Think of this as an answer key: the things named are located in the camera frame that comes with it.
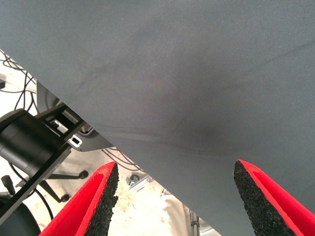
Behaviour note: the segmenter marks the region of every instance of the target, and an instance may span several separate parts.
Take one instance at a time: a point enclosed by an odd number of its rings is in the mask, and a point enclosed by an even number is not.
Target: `gray cloth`
[[[0,48],[223,236],[243,158],[315,212],[315,2],[0,1]]]

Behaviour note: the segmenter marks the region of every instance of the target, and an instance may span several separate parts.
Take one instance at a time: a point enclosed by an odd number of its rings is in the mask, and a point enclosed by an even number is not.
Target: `black foam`
[[[114,196],[118,185],[118,168],[114,166],[109,176],[105,191],[98,203],[95,214],[85,236],[107,236],[109,224],[113,215],[112,208],[115,206],[118,197]]]
[[[234,181],[257,236],[295,236],[276,208],[266,199],[240,161],[236,161]]]

